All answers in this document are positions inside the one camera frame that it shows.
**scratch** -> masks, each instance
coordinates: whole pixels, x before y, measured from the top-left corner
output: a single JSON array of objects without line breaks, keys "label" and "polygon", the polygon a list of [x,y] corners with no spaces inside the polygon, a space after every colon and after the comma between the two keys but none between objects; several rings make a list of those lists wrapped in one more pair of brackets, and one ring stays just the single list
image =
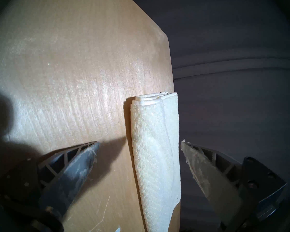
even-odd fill
[{"label": "scratch", "polygon": [[101,204],[101,201],[100,201],[100,203],[98,205],[98,210],[97,210],[97,213],[96,214],[98,214],[98,212],[99,212],[100,204]]},{"label": "scratch", "polygon": [[91,232],[93,231],[103,220],[104,220],[104,216],[105,216],[105,211],[106,211],[106,207],[105,207],[105,210],[104,210],[104,213],[103,213],[103,218],[102,220],[95,226],[93,227],[91,230],[89,230],[88,232]]}]

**dark background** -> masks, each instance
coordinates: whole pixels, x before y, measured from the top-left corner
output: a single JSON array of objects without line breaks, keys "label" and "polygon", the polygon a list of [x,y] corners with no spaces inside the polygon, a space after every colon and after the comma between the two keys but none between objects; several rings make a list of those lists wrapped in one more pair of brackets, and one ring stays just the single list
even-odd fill
[{"label": "dark background", "polygon": [[[290,0],[133,0],[169,39],[180,140],[252,156],[290,195]],[[181,230],[219,219],[183,153]]]}]

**wood grain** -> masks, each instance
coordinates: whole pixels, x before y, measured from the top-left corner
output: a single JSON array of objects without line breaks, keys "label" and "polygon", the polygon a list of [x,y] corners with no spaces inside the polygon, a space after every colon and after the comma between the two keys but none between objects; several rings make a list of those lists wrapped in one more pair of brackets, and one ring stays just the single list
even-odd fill
[{"label": "wood grain", "polygon": [[168,39],[131,0],[12,0],[0,15],[0,96],[13,118],[2,142],[40,154],[101,142],[66,231],[145,231],[124,103],[161,91],[174,91]]}]

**wooden table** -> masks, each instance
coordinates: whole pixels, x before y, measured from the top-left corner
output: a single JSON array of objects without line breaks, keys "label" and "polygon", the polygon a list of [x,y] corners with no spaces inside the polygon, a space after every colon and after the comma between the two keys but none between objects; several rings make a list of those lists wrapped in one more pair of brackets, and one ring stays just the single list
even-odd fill
[{"label": "wooden table", "polygon": [[0,16],[0,96],[12,118],[0,174],[28,155],[100,141],[65,231],[145,231],[130,103],[161,91],[174,91],[169,42],[132,0],[12,0]]}]

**white towel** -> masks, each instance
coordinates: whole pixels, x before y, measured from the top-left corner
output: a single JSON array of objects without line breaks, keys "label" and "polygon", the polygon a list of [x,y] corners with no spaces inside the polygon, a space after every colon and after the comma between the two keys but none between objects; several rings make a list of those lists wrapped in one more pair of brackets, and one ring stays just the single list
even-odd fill
[{"label": "white towel", "polygon": [[147,231],[167,232],[181,198],[177,93],[137,96],[131,135]]}]

